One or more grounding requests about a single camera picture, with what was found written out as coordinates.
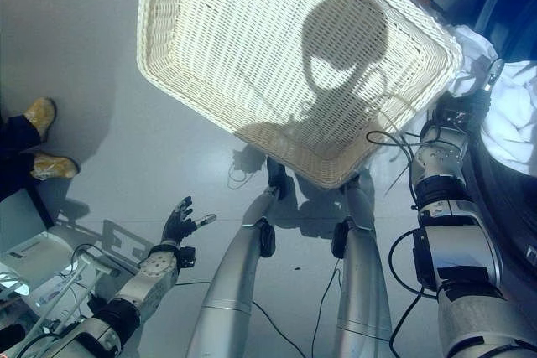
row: cable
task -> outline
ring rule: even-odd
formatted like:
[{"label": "cable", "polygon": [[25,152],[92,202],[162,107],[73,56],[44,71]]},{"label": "cable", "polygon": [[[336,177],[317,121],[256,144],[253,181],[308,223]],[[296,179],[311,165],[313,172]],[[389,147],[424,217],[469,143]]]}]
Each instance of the cable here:
[{"label": "cable", "polygon": [[69,286],[69,290],[73,294],[73,298],[75,299],[75,305],[78,305],[78,314],[79,316],[82,316],[81,306],[78,304],[78,298],[76,297],[75,290],[72,286]]},{"label": "cable", "polygon": [[313,358],[315,338],[317,336],[317,330],[319,329],[319,322],[321,321],[322,304],[325,302],[325,298],[326,298],[326,295],[328,294],[328,290],[330,289],[330,286],[332,285],[332,281],[334,281],[334,277],[336,276],[336,271],[337,271],[337,265],[339,264],[340,260],[341,259],[337,259],[336,265],[334,266],[334,271],[332,272],[330,281],[328,282],[328,285],[326,286],[325,292],[322,294],[321,303],[319,304],[319,313],[317,315],[317,323],[315,324],[315,331],[313,332],[313,338],[311,339],[311,358]]},{"label": "cable", "polygon": [[397,323],[397,326],[395,326],[394,332],[392,333],[391,337],[389,338],[389,349],[392,351],[392,353],[395,355],[396,358],[401,358],[401,357],[399,356],[397,351],[395,351],[395,348],[394,348],[395,337],[397,336],[397,333],[401,330],[401,326],[403,325],[404,321],[406,320],[407,316],[412,311],[414,306],[416,306],[416,304],[420,301],[421,297],[425,296],[425,294],[423,293],[424,290],[425,289],[423,287],[421,287],[421,290],[418,292],[418,295],[416,296],[414,301],[412,301],[412,303],[409,305],[409,307],[404,311],[403,316],[401,316],[401,319],[399,319],[399,322]]},{"label": "cable", "polygon": [[[372,140],[371,138],[369,138],[372,134],[381,134],[383,136],[386,136],[387,138],[389,138],[390,140],[393,141],[393,143],[386,143],[386,142],[377,142],[375,140]],[[410,144],[408,144],[406,141],[405,142],[405,145],[408,147],[405,148],[405,146],[393,135],[387,133],[387,132],[383,132],[383,131],[380,131],[380,130],[372,130],[371,132],[368,132],[366,134],[366,140],[368,140],[370,143],[372,144],[377,144],[379,146],[397,146],[401,149],[401,151],[403,151],[404,153],[404,156],[406,157],[407,159],[407,169],[409,170],[409,190],[410,190],[410,195],[412,196],[412,200],[414,201],[414,204],[417,205],[418,204],[418,198],[416,197],[416,193],[414,192],[414,188],[412,187],[412,157],[410,157],[410,153],[409,153],[409,149],[410,149]]]},{"label": "cable", "polygon": [[261,313],[263,313],[265,315],[265,317],[267,318],[269,323],[272,325],[272,327],[274,327],[274,329],[278,332],[278,334],[281,335],[282,338],[284,340],[286,340],[289,344],[291,344],[299,352],[299,354],[302,356],[302,358],[306,358],[305,354],[302,352],[302,350],[299,348],[299,346],[297,344],[295,344],[293,341],[291,341],[289,338],[287,338],[287,336],[284,335],[280,331],[280,329],[278,329],[278,326],[273,322],[273,320],[270,318],[269,314],[267,314],[267,312],[265,312],[265,309],[261,308],[261,306],[255,301],[252,301],[252,304],[254,304],[261,311]]},{"label": "cable", "polygon": [[397,280],[397,282],[398,282],[399,284],[401,284],[401,286],[402,286],[404,289],[406,289],[407,291],[410,291],[410,292],[413,293],[414,295],[419,295],[420,293],[422,293],[424,298],[437,300],[438,298],[437,298],[435,295],[429,295],[428,293],[423,293],[423,292],[421,292],[421,291],[418,291],[417,289],[414,289],[414,288],[410,287],[410,286],[407,285],[403,280],[401,280],[401,278],[399,277],[399,275],[395,272],[395,269],[394,269],[394,251],[395,251],[395,248],[397,247],[397,245],[398,245],[404,238],[406,238],[407,236],[411,235],[413,232],[414,232],[414,230],[406,231],[403,235],[401,235],[399,238],[397,238],[397,239],[395,240],[395,242],[392,244],[392,246],[389,248],[389,254],[388,254],[389,271],[392,273],[392,275],[393,275],[394,278]]},{"label": "cable", "polygon": [[175,283],[176,287],[179,287],[180,285],[193,285],[193,284],[211,284],[210,281],[193,281],[192,283]]},{"label": "cable", "polygon": [[131,269],[127,268],[125,265],[123,265],[122,263],[120,263],[117,259],[111,257],[110,255],[108,255],[107,253],[105,253],[100,247],[97,247],[95,245],[92,245],[91,243],[81,243],[79,246],[77,246],[75,248],[75,250],[73,251],[73,254],[70,256],[70,273],[69,275],[71,275],[75,270],[73,268],[74,264],[75,264],[75,255],[76,253],[79,251],[79,249],[81,249],[82,247],[86,247],[86,248],[89,248],[89,247],[92,247],[94,249],[97,249],[100,253],[102,253],[102,255],[104,257],[106,257],[110,262],[114,263],[115,265],[119,266],[120,268],[122,268],[124,271],[128,272],[129,274],[135,276],[136,273],[133,272]]},{"label": "cable", "polygon": [[17,354],[17,356],[15,358],[22,358],[24,353],[26,351],[29,350],[29,348],[34,345],[35,343],[37,343],[39,340],[42,340],[44,339],[45,337],[54,337],[56,340],[57,339],[60,339],[61,337],[59,335],[57,335],[56,333],[45,333],[43,335],[38,335],[37,337],[35,337],[33,340],[29,341],[25,346],[24,348]]},{"label": "cable", "polygon": [[[193,284],[211,284],[210,281],[193,281],[191,283],[176,283],[175,286],[180,286],[180,285],[193,285]],[[299,354],[302,356],[302,358],[306,358],[304,352],[302,352],[302,350],[299,348],[299,346],[297,344],[295,344],[293,341],[291,341],[291,339],[289,337],[287,337],[279,328],[278,326],[276,325],[275,322],[273,322],[272,318],[269,316],[269,314],[267,313],[267,311],[265,309],[263,309],[261,307],[261,305],[259,305],[257,302],[255,302],[254,300],[252,300],[252,304],[255,305],[256,308],[258,308],[262,314],[264,314],[265,318],[267,318],[268,322],[272,325],[272,327],[274,327],[274,330],[276,330],[276,332],[285,340],[287,341],[289,344],[291,344],[293,346],[293,348],[295,348]]]},{"label": "cable", "polygon": [[343,291],[343,286],[341,285],[341,270],[337,269],[337,282],[339,283],[339,290]]}]

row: tan shoe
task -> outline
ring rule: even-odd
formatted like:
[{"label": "tan shoe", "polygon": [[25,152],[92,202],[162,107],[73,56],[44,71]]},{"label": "tan shoe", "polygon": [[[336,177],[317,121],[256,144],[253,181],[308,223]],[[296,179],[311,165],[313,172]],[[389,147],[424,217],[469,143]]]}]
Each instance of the tan shoe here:
[{"label": "tan shoe", "polygon": [[30,174],[39,180],[49,178],[73,178],[80,170],[72,159],[55,157],[37,152],[34,157],[34,170]]},{"label": "tan shoe", "polygon": [[41,137],[41,141],[46,140],[47,131],[50,124],[56,118],[56,107],[49,98],[38,98],[26,110],[24,117],[34,126]]}]

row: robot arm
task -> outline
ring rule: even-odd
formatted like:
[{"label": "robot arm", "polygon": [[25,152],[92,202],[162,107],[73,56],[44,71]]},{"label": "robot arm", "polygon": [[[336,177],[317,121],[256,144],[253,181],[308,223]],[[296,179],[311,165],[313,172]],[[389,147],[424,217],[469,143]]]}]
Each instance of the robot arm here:
[{"label": "robot arm", "polygon": [[498,289],[501,260],[461,172],[472,132],[465,123],[475,121],[445,101],[424,126],[412,163],[420,223],[414,263],[420,283],[438,296],[444,356],[537,356],[534,328]]},{"label": "robot arm", "polygon": [[191,204],[188,197],[175,207],[164,227],[162,241],[140,264],[138,273],[103,309],[56,342],[45,357],[112,358],[121,352],[134,330],[151,317],[174,287],[179,270],[194,266],[194,248],[179,245],[183,238],[213,222],[216,216],[207,215],[198,221],[187,219],[192,212],[188,209]]}]

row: floor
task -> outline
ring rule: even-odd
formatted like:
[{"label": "floor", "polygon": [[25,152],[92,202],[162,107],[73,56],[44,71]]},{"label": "floor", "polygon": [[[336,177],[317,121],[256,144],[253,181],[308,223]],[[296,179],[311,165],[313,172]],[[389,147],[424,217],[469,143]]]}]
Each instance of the floor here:
[{"label": "floor", "polygon": [[[266,170],[256,170],[257,155],[249,148],[237,153],[245,148],[242,141],[140,75],[137,7],[138,0],[2,0],[2,114],[21,113],[37,96],[55,100],[58,118],[42,149],[71,156],[81,172],[69,182],[47,181],[39,191],[59,221],[94,231],[97,241],[125,257],[136,260],[159,240],[164,220],[184,196],[192,196],[195,215],[216,213],[216,223],[185,241],[196,247],[197,261],[180,274],[185,282],[210,280],[243,212],[266,186]],[[246,174],[248,181],[230,171],[234,157],[255,171],[251,178]],[[417,225],[405,175],[386,194],[403,166],[395,150],[381,150],[369,165],[384,267],[391,243]],[[321,295],[336,263],[330,231],[344,212],[337,192],[295,183],[299,214],[286,216],[276,206],[277,251],[259,262],[254,298],[309,355]],[[23,193],[0,205],[0,223],[3,250],[43,229]],[[402,243],[395,263],[416,285],[410,242]],[[395,326],[413,296],[388,271],[384,275]],[[123,356],[183,356],[205,291],[205,285],[172,290]],[[316,356],[331,353],[338,294],[333,284]],[[420,302],[395,343],[401,356],[440,356],[436,320],[436,302]],[[245,356],[297,354],[254,310]]]}]

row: white wicker basket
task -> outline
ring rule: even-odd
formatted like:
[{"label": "white wicker basket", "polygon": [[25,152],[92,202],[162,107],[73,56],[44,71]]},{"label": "white wicker basket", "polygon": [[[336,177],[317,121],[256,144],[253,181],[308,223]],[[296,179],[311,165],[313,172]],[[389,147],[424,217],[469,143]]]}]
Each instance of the white wicker basket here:
[{"label": "white wicker basket", "polygon": [[461,63],[409,0],[140,0],[138,66],[159,89],[320,186],[342,184]]}]

